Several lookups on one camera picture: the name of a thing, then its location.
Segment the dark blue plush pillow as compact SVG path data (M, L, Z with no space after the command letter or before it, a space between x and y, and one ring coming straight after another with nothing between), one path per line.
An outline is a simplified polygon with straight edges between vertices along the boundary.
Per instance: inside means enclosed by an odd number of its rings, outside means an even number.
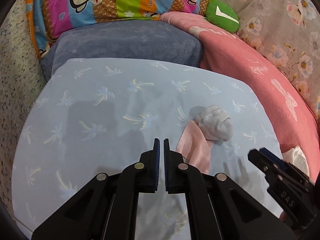
M104 22L65 31L40 61L45 80L67 60L126 58L165 61L198 67L202 43L162 21Z

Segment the grey floral bedsheet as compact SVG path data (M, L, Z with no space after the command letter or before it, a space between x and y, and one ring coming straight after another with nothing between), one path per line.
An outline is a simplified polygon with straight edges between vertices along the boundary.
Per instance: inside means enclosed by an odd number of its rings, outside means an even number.
M291 82L319 118L319 12L311 0L221 0L237 14L237 35Z

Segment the green plush cushion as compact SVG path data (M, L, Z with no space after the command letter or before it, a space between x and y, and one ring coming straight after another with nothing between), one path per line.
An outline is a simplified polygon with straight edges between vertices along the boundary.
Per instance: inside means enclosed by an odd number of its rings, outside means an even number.
M235 11L226 3L218 0L210 1L205 11L205 19L211 24L235 33L239 29L239 18Z

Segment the white grey sock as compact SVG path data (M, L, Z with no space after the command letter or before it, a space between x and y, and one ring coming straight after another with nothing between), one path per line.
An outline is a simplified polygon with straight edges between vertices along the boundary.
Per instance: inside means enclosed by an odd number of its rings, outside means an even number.
M233 125L228 113L218 105L209 107L195 106L190 110L192 122L189 132L196 142L212 147L230 141Z

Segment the colourful striped monkey quilt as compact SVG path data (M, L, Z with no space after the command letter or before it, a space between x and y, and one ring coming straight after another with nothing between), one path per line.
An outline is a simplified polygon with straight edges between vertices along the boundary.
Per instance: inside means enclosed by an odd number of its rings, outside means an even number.
M65 31L100 22L158 20L169 11L204 15L211 0L26 0L31 41L43 58Z

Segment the speckled white bed sheet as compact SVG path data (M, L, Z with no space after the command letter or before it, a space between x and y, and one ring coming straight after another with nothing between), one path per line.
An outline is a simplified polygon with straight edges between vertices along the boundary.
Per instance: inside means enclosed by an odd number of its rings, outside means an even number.
M13 213L11 174L24 122L45 85L31 42L25 0L16 0L1 25L1 200Z

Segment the pink fleece blanket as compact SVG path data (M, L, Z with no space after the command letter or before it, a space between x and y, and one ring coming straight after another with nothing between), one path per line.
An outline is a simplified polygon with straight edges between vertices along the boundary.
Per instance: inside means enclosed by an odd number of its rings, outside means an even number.
M203 44L200 67L230 76L249 85L269 117L284 152L299 146L306 156L310 177L319 174L319 131L311 109L283 74L236 35L204 17L185 12L166 12L163 22L198 38Z

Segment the white lined trash bin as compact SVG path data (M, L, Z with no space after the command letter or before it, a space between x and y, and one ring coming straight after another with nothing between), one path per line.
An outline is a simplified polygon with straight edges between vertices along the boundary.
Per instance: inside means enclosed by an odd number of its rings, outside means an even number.
M310 170L306 156L299 146L291 148L287 152L282 153L282 155L285 161L300 169L307 176L310 176Z

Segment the pink sock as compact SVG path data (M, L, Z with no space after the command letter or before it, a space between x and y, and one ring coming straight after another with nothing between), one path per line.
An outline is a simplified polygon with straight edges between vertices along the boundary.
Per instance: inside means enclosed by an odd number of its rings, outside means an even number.
M195 166L200 172L208 174L210 170L213 141L206 140L195 121L185 126L176 147L188 164Z

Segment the light blue palm-print pillow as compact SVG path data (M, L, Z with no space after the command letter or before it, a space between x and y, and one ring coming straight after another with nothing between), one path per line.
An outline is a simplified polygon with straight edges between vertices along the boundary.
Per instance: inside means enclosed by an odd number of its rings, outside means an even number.
M138 161L153 141L175 149L190 120L218 105L234 134L211 151L211 175L227 174L274 215L264 175L247 155L279 142L253 90L241 81L180 64L135 59L72 59L37 98L20 135L12 171L15 217L30 231L97 173Z

